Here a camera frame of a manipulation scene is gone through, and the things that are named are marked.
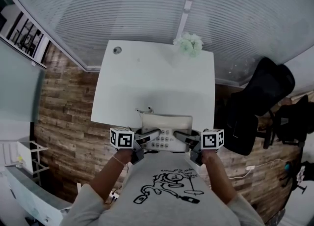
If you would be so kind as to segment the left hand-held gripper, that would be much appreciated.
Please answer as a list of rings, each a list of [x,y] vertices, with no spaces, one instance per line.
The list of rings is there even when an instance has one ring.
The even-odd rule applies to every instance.
[[[148,143],[161,134],[160,129],[154,129],[145,134],[142,134],[141,144]],[[110,128],[110,143],[117,150],[119,149],[131,149],[131,163],[135,165],[144,158],[144,151],[141,146],[135,140],[135,132],[133,130],[114,127]]]

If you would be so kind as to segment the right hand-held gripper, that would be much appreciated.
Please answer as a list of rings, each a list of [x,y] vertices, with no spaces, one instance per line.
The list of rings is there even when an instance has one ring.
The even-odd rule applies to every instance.
[[[202,152],[204,150],[213,150],[216,152],[224,145],[223,129],[207,129],[201,133],[198,131],[191,131],[191,134],[174,131],[174,137],[185,144],[191,145],[190,160],[198,166],[203,164]]]

